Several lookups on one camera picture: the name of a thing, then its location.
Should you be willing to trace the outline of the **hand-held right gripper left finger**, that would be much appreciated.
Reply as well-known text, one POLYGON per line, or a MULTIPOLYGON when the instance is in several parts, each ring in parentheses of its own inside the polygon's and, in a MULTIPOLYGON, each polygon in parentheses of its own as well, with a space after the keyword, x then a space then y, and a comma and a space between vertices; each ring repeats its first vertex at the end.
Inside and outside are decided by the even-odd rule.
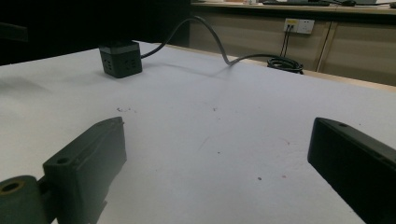
POLYGON ((59 202, 59 224, 96 224, 111 183, 127 161, 123 120, 102 120, 44 162, 59 202))

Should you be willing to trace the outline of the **black cube power socket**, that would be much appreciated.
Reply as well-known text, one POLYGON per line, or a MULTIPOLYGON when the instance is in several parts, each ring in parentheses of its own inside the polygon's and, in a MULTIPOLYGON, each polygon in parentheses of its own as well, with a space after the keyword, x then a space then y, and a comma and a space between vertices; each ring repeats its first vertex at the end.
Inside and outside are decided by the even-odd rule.
POLYGON ((109 42, 99 47, 104 72, 124 78, 143 71, 140 46, 134 41, 109 42))

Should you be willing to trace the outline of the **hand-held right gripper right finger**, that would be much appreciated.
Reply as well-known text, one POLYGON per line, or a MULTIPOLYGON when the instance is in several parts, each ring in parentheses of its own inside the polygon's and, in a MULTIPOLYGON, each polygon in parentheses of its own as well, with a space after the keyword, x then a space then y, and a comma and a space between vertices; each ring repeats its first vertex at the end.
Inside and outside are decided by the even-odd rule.
POLYGON ((366 224, 396 224, 396 150, 325 118, 313 124, 308 162, 366 224))

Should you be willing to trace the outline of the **white wall socket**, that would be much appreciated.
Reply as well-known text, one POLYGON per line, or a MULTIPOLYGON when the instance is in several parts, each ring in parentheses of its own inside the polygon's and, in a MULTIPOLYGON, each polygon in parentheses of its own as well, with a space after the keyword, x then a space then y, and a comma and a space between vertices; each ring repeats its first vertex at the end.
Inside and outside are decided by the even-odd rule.
POLYGON ((310 35, 314 28, 313 20, 290 19, 286 18, 284 23, 284 31, 296 34, 310 35))

